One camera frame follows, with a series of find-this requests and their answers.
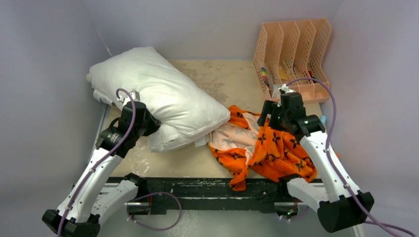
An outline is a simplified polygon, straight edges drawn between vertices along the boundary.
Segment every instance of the pillow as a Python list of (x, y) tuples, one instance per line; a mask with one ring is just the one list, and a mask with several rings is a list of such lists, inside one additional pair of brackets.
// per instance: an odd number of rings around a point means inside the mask
[(114, 103), (119, 109), (122, 103), (116, 98), (117, 88), (139, 92), (140, 101), (162, 122), (159, 130), (149, 136), (152, 152), (186, 146), (230, 119), (227, 108), (199, 89), (153, 47), (133, 48), (98, 63), (90, 68), (86, 78), (96, 91), (96, 99)]

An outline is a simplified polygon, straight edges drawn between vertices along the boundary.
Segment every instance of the white pillow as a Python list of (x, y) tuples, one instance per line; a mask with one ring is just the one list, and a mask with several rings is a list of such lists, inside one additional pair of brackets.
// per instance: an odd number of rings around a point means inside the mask
[(90, 68), (92, 87), (119, 109), (115, 91), (140, 93), (140, 101), (162, 122), (149, 136), (152, 152), (171, 151), (188, 145), (230, 119), (222, 104), (199, 89), (153, 47), (133, 48)]

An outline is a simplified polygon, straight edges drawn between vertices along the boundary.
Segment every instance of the orange blanket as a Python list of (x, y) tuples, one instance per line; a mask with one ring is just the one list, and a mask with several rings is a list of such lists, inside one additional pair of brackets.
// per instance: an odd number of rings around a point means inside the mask
[(259, 127), (260, 114), (237, 106), (231, 106), (229, 111), (229, 122), (210, 133), (209, 147), (215, 159), (233, 175), (233, 190), (246, 189), (249, 168), (275, 182), (289, 174), (298, 174), (307, 182), (316, 177), (313, 162), (291, 134), (272, 130), (267, 126), (269, 119)]

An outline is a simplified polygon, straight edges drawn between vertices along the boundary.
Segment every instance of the peach plastic organizer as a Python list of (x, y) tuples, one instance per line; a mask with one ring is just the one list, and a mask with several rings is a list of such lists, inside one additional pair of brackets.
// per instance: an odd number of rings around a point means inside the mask
[[(312, 77), (330, 86), (323, 70), (322, 61), (332, 28), (325, 18), (313, 20), (263, 23), (253, 57), (253, 65), (259, 78), (265, 99), (272, 98), (269, 87), (262, 79), (265, 67), (274, 84), (288, 83), (296, 78)], [(325, 102), (329, 94), (312, 80), (294, 82), (290, 88), (298, 91), (305, 103)]]

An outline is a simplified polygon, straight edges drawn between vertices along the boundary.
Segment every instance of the scratched table surface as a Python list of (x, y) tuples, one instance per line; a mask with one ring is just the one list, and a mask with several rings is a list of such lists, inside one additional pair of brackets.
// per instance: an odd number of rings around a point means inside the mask
[[(241, 60), (172, 60), (176, 68), (191, 78), (199, 88), (226, 107), (260, 113), (264, 98), (252, 61)], [(307, 114), (321, 116), (319, 104), (305, 105)], [(111, 108), (109, 122), (119, 117), (118, 108)], [(182, 149), (151, 153), (148, 138), (141, 137), (111, 176), (134, 173), (142, 177), (231, 178), (211, 154), (208, 146), (190, 144)], [(249, 178), (263, 178), (250, 171)]]

